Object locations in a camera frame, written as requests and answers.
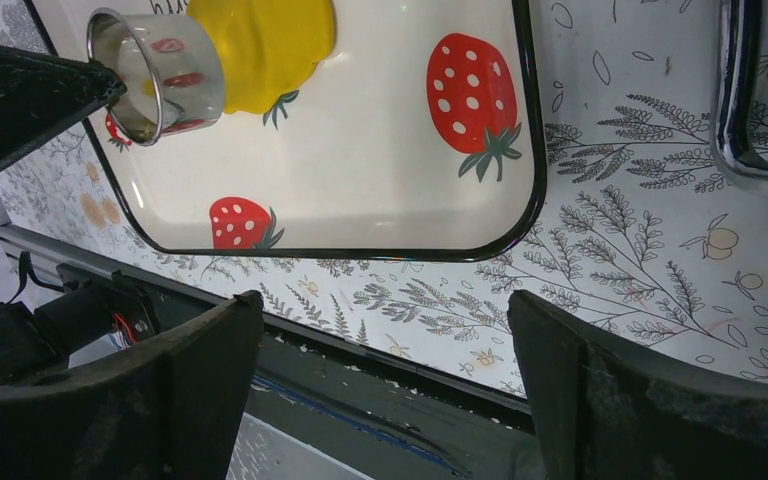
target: strawberry print tray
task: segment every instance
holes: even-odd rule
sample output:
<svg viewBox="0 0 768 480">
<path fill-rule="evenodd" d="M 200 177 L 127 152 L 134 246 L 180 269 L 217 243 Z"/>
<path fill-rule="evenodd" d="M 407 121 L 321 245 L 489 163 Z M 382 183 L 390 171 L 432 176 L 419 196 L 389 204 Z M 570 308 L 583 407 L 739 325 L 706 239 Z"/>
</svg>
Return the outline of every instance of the strawberry print tray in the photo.
<svg viewBox="0 0 768 480">
<path fill-rule="evenodd" d="M 63 3 L 70 21 L 46 25 L 61 54 L 85 44 L 98 7 L 169 13 L 149 0 Z M 527 2 L 334 0 L 334 10 L 334 51 L 264 115 L 223 115 L 151 147 L 104 111 L 90 117 L 123 209 L 152 246 L 478 260 L 531 227 L 546 167 Z"/>
</svg>

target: green strawberry leaf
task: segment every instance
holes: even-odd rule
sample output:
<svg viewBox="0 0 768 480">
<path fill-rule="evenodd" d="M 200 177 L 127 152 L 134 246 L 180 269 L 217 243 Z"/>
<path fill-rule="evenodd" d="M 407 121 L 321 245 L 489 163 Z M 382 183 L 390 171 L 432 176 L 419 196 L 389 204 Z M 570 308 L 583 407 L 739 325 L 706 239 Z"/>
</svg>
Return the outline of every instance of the green strawberry leaf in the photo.
<svg viewBox="0 0 768 480">
<path fill-rule="evenodd" d="M 510 158 L 511 160 L 517 160 L 522 158 L 522 154 L 519 152 L 519 150 L 514 150 L 511 147 L 506 148 L 505 151 L 502 152 L 502 155 Z"/>
<path fill-rule="evenodd" d="M 466 157 L 466 160 L 464 160 L 464 162 L 461 164 L 461 168 L 458 169 L 458 178 L 466 175 L 466 172 L 472 170 L 476 165 L 478 165 L 478 162 L 480 162 L 481 159 L 486 155 L 486 153 L 473 153 L 472 155 Z"/>
<path fill-rule="evenodd" d="M 511 145 L 519 138 L 519 134 L 522 132 L 522 122 L 518 123 L 513 129 L 505 128 L 499 135 L 493 135 L 493 132 L 489 128 L 484 129 L 484 151 L 477 152 L 466 157 L 466 160 L 461 163 L 461 167 L 458 169 L 458 177 L 463 177 L 466 173 L 475 168 L 475 173 L 478 176 L 478 182 L 481 183 L 484 180 L 484 176 L 487 174 L 487 169 L 490 168 L 492 160 L 496 160 L 499 164 L 498 174 L 496 175 L 496 181 L 502 181 L 502 162 L 505 158 L 511 160 L 517 160 L 522 158 L 522 153 L 511 147 Z"/>
<path fill-rule="evenodd" d="M 114 147 L 118 148 L 120 153 L 123 152 L 124 150 L 128 150 L 128 144 L 123 142 L 122 140 L 110 138 L 107 141 L 112 143 Z"/>
<path fill-rule="evenodd" d="M 284 119 L 286 120 L 288 115 L 284 105 L 292 102 L 298 98 L 298 96 L 299 91 L 294 90 L 278 97 L 278 100 L 275 101 L 275 105 L 273 105 L 268 112 L 263 114 L 263 126 L 265 127 L 266 124 L 269 123 L 269 119 L 272 118 L 272 125 L 274 125 L 275 129 L 278 130 L 278 112 L 281 112 L 281 115 L 283 115 Z"/>
<path fill-rule="evenodd" d="M 261 238 L 260 242 L 254 244 L 255 249 L 272 248 L 278 243 L 279 240 L 281 240 L 281 237 L 284 236 L 283 228 L 278 233 L 274 233 L 275 226 L 278 223 L 278 217 L 275 216 L 275 211 L 272 210 L 272 207 L 269 207 L 269 217 L 272 219 L 272 221 L 269 223 L 269 226 L 266 228 L 266 230 L 263 231 L 263 238 Z"/>
<path fill-rule="evenodd" d="M 487 173 L 491 160 L 493 160 L 493 157 L 485 155 L 481 158 L 481 161 L 478 162 L 478 165 L 476 165 L 475 173 L 478 174 L 478 183 L 481 183 L 481 181 L 484 180 L 484 174 Z"/>
</svg>

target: floral wallpaper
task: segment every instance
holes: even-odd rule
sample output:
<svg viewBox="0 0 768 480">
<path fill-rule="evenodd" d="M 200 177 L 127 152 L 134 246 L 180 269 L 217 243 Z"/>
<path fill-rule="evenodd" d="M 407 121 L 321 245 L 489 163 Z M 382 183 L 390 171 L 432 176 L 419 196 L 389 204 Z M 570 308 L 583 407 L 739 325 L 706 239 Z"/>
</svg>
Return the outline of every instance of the floral wallpaper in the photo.
<svg viewBox="0 0 768 480">
<path fill-rule="evenodd" d="M 163 5 L 156 13 L 178 13 Z M 548 196 L 531 233 L 490 261 L 161 254 L 124 219 L 80 125 L 3 172 L 0 195 L 21 227 L 220 295 L 260 290 L 270 313 L 515 395 L 524 390 L 505 311 L 516 289 L 768 383 L 768 199 L 732 187 L 708 148 L 715 6 L 531 8 Z M 0 0 L 0 43 L 42 48 L 17 0 Z M 768 29 L 763 50 L 751 128 L 768 158 Z M 292 108 L 282 104 L 282 121 Z"/>
</svg>

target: metal cup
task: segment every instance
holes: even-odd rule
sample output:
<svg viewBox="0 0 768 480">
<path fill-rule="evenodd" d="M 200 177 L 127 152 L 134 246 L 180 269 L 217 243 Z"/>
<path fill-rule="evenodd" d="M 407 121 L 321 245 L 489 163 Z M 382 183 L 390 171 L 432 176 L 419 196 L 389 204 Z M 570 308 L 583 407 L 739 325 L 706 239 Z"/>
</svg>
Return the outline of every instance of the metal cup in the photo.
<svg viewBox="0 0 768 480">
<path fill-rule="evenodd" d="M 222 65 L 210 37 L 190 17 L 99 8 L 87 26 L 87 53 L 128 87 L 108 110 L 119 130 L 139 145 L 208 127 L 222 115 Z"/>
</svg>

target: cup rim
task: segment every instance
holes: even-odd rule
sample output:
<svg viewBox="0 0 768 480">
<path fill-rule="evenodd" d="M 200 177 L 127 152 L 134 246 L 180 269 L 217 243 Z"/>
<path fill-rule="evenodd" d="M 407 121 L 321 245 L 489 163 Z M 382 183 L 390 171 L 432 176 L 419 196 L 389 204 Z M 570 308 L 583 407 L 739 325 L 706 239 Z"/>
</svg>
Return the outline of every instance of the cup rim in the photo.
<svg viewBox="0 0 768 480">
<path fill-rule="evenodd" d="M 157 120 L 155 122 L 156 128 L 154 130 L 154 135 L 152 135 L 152 137 L 149 138 L 148 140 L 140 140 L 135 135 L 131 134 L 132 129 L 126 128 L 124 125 L 122 125 L 122 123 L 119 121 L 119 119 L 116 116 L 116 112 L 113 111 L 112 105 L 108 105 L 105 108 L 107 109 L 107 112 L 110 114 L 110 118 L 113 120 L 113 123 L 116 124 L 116 127 L 119 128 L 119 131 L 124 133 L 129 140 L 144 147 L 154 145 L 155 143 L 157 143 L 158 140 L 160 140 L 160 137 L 163 134 L 163 131 L 162 131 L 163 130 L 162 129 L 163 97 L 160 90 L 160 73 L 157 71 L 157 67 L 154 66 L 154 63 L 152 63 L 151 58 L 149 57 L 148 51 L 146 50 L 146 46 L 143 45 L 143 42 L 139 39 L 136 32 L 128 23 L 128 20 L 125 18 L 124 15 L 117 12 L 116 10 L 113 10 L 112 8 L 107 8 L 107 7 L 97 8 L 93 11 L 92 14 L 90 14 L 90 19 L 87 22 L 87 57 L 90 60 L 95 60 L 93 55 L 93 47 L 95 45 L 93 30 L 96 24 L 98 23 L 99 19 L 105 16 L 113 18 L 117 22 L 117 24 L 121 24 L 123 27 L 125 27 L 125 29 L 128 30 L 128 33 L 131 35 L 131 38 L 133 38 L 134 42 L 137 44 L 137 48 L 140 49 L 140 54 L 142 55 L 143 61 L 145 62 L 146 67 L 148 68 L 149 76 L 151 77 L 151 84 L 152 84 L 152 87 L 154 88 L 154 104 L 155 104 L 156 113 L 157 113 Z"/>
</svg>

